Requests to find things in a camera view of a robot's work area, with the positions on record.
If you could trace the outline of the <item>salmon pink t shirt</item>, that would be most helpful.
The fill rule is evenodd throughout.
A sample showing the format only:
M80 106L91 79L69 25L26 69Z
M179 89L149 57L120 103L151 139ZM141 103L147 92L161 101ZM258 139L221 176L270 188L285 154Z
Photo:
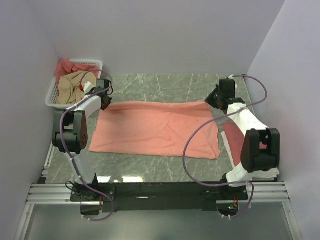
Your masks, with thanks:
M112 103L99 112L89 150L180 157L190 136L212 118L204 101Z

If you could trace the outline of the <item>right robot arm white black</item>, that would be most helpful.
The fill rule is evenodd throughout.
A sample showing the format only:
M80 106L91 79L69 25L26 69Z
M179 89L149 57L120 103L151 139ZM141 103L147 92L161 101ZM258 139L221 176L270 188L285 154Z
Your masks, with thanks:
M232 76L220 79L205 102L223 111L244 137L240 163L226 174L227 182L219 187L221 197L230 200L237 194L237 187L245 185L263 172L278 168L280 132L260 122L244 100L236 97L236 82Z

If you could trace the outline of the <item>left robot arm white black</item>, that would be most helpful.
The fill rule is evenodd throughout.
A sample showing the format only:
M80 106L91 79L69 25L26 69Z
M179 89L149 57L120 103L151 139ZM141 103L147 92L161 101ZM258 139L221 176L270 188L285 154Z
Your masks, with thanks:
M112 79L98 79L84 98L66 109L58 109L54 114L52 144L68 159L75 183L73 191L82 194L88 201L112 198L102 192L97 175L87 160L89 141L87 119L98 110L105 110L111 104L109 89Z

